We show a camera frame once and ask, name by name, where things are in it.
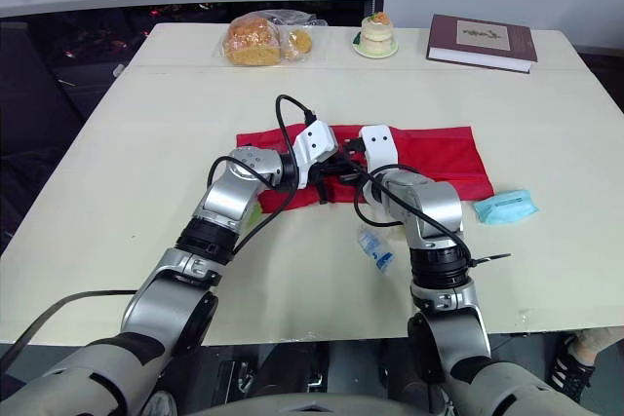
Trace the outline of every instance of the white table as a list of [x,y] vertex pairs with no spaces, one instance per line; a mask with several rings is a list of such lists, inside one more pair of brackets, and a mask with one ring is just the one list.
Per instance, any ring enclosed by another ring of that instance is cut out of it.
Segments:
[[[276,127],[280,93],[331,124],[472,126],[495,191],[531,191],[540,212],[508,226],[480,224],[464,204],[474,254],[514,254],[472,272],[489,332],[623,323],[624,115],[562,33],[533,32],[539,62],[524,75],[428,61],[417,29],[397,30],[385,60],[356,55],[356,29],[327,28],[304,63],[232,67],[216,53],[224,28],[157,26],[108,91],[1,259],[1,340],[66,294],[141,285],[235,134]],[[398,258],[382,276],[358,225],[348,204],[278,217],[228,266],[206,343],[405,336],[405,239],[390,232]],[[34,341],[114,335],[127,301],[68,305]]]

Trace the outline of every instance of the blue face mask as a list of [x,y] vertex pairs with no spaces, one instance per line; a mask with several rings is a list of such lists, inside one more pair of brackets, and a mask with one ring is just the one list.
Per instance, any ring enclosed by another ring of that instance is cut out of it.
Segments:
[[474,204],[479,221],[485,224],[506,224],[523,219],[537,211],[528,190],[515,190],[494,195]]

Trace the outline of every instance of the plastic bottle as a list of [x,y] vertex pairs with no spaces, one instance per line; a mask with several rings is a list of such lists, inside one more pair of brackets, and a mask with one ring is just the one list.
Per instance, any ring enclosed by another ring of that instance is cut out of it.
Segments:
[[394,253],[388,243],[365,225],[361,225],[358,229],[358,243],[365,254],[374,261],[379,271],[385,273],[394,259]]

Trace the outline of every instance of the cake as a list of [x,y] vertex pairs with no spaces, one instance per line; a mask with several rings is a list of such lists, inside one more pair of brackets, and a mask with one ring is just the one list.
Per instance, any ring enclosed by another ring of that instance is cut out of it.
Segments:
[[362,20],[360,47],[372,54],[386,54],[392,51],[394,27],[390,18],[383,13],[366,17]]

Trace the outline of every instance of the bread loaf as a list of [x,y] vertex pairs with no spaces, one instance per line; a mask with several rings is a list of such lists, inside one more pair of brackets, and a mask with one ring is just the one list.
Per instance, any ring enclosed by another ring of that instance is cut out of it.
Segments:
[[232,63],[275,65],[280,63],[277,26],[261,17],[245,15],[234,19],[223,40],[223,51]]

